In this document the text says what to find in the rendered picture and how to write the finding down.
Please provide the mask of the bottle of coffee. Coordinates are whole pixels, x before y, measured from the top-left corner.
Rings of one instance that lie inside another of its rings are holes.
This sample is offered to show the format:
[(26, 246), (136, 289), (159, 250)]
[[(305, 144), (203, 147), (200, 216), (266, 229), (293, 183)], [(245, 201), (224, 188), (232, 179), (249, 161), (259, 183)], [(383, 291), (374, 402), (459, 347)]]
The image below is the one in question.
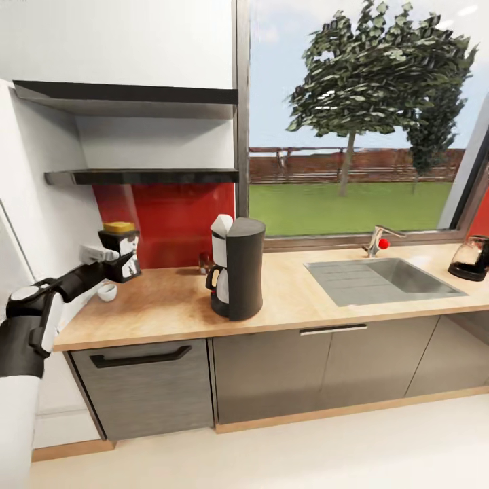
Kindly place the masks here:
[(134, 224), (125, 221), (104, 223), (103, 230), (98, 231), (103, 248), (117, 251), (120, 256), (133, 252), (133, 256), (120, 268), (123, 277), (119, 280), (106, 278), (107, 280), (123, 284), (142, 275), (137, 259), (139, 234), (140, 231), (135, 229)]

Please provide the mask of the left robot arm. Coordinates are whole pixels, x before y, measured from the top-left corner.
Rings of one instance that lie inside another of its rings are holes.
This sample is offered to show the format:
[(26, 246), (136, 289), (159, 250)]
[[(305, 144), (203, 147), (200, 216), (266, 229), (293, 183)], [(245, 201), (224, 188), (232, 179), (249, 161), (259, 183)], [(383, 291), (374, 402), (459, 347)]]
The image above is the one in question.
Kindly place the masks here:
[(121, 279), (120, 268), (132, 256), (82, 245), (81, 266), (9, 297), (0, 325), (0, 489), (24, 489), (28, 481), (44, 360), (51, 355), (64, 304), (106, 278)]

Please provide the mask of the coffee cup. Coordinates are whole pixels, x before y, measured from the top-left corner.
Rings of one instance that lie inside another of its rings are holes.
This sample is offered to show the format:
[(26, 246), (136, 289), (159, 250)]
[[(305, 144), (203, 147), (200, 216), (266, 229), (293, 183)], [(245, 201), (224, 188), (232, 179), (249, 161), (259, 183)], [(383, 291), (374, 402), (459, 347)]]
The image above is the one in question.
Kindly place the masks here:
[(98, 289), (97, 291), (100, 298), (106, 302), (115, 299), (117, 295), (117, 286), (115, 285), (105, 285)]

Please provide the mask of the electric kettle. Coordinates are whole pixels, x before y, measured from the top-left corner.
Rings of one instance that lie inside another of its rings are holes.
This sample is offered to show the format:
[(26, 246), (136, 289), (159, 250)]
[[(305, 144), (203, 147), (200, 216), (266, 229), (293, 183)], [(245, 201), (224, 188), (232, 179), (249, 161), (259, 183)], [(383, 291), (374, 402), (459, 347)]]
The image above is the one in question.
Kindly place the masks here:
[(465, 280), (482, 282), (489, 272), (489, 237), (469, 237), (457, 249), (448, 272)]

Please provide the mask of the paper coffee filter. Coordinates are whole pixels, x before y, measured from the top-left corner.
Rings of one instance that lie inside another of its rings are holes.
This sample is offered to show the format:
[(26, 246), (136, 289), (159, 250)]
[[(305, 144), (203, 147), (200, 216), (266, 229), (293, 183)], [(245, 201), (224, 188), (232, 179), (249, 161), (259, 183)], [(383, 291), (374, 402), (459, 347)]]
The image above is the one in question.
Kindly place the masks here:
[(222, 236), (226, 239), (226, 236), (233, 224), (233, 219), (229, 215), (219, 214), (218, 218), (216, 218), (215, 222), (211, 226), (214, 232), (218, 233), (218, 235)]

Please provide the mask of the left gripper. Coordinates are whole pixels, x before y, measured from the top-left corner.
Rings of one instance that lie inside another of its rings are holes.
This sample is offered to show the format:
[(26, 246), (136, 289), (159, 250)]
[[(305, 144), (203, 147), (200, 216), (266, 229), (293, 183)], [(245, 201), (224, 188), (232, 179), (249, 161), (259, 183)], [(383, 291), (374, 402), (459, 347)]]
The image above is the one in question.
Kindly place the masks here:
[(86, 288), (85, 291), (88, 291), (106, 278), (114, 280), (121, 279), (123, 276), (120, 268), (123, 267), (132, 256), (133, 252), (128, 252), (123, 256), (119, 256), (119, 258), (116, 260), (96, 261), (89, 266), (87, 264), (82, 264), (81, 266), (72, 270), (71, 273), (82, 280), (82, 283)]

